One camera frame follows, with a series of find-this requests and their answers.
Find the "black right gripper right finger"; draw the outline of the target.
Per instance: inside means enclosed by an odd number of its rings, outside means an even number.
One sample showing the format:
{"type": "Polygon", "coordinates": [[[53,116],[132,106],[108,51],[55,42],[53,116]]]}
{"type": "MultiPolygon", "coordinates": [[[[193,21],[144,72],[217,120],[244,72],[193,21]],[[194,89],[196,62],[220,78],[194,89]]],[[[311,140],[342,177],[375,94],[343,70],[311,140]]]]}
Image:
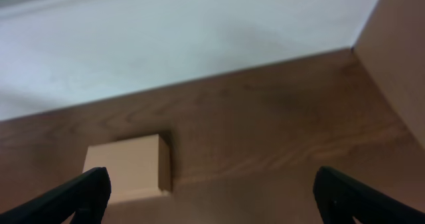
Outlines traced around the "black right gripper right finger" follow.
{"type": "Polygon", "coordinates": [[[424,222],[423,212],[329,166],[317,171],[313,194],[325,224],[424,222]]]}

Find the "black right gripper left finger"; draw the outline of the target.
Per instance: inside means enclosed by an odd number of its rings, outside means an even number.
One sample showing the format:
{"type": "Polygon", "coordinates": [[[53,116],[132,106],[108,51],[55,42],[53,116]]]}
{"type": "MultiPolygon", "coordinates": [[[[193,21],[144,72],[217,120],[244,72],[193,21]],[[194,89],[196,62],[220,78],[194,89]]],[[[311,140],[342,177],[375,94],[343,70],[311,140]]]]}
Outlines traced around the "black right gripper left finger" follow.
{"type": "Polygon", "coordinates": [[[101,223],[112,192],[105,167],[92,168],[66,183],[1,214],[1,222],[101,223]]]}

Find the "cardboard box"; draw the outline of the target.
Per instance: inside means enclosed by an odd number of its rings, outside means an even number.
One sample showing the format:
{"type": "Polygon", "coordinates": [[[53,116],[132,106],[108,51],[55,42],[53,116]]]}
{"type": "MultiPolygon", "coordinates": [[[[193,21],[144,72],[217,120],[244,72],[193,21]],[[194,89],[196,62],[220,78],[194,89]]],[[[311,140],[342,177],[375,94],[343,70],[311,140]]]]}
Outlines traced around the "cardboard box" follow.
{"type": "Polygon", "coordinates": [[[159,134],[88,147],[83,171],[96,167],[108,171],[110,204],[171,194],[171,152],[159,134]]]}

